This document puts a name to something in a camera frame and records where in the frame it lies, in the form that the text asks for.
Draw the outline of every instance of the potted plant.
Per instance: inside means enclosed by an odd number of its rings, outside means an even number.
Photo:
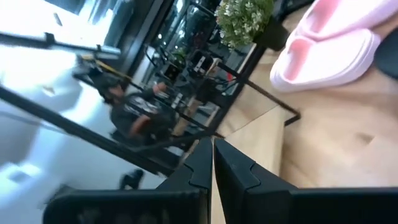
[[[272,16],[273,10],[273,0],[223,0],[215,15],[222,43],[232,49],[254,42],[282,50],[289,32]]]

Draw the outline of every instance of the glass surface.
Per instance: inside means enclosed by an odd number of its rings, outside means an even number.
[[[103,45],[111,24],[124,30],[133,5],[127,0],[2,1],[0,17],[9,22],[1,23],[0,30],[30,35],[49,32],[62,42]]]

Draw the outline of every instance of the black chair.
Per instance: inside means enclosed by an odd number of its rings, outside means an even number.
[[[389,77],[398,80],[398,28],[395,28],[374,53],[374,64]]]

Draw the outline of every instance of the plant pot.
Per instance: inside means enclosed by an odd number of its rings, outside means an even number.
[[[260,46],[280,51],[285,47],[289,34],[289,31],[271,16],[264,32],[255,37],[253,42]]]

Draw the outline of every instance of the black metal table leg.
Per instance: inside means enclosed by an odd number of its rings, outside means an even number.
[[[285,126],[288,126],[288,125],[292,124],[293,122],[298,121],[301,118],[301,114],[300,114],[299,111],[297,111],[296,109],[292,108],[291,106],[289,106],[287,103],[283,102],[282,100],[278,99],[276,96],[270,94],[268,91],[266,91],[265,89],[261,88],[259,85],[253,83],[249,79],[243,79],[242,76],[237,71],[229,68],[228,66],[226,66],[223,63],[219,63],[218,67],[220,67],[220,69],[222,69],[222,70],[230,73],[234,77],[236,77],[239,82],[250,86],[251,88],[255,89],[256,91],[258,91],[263,96],[265,96],[268,99],[272,100],[273,102],[277,103],[283,109],[285,109],[285,110],[291,112],[292,114],[294,114],[293,118],[290,118],[287,121],[285,121]]]

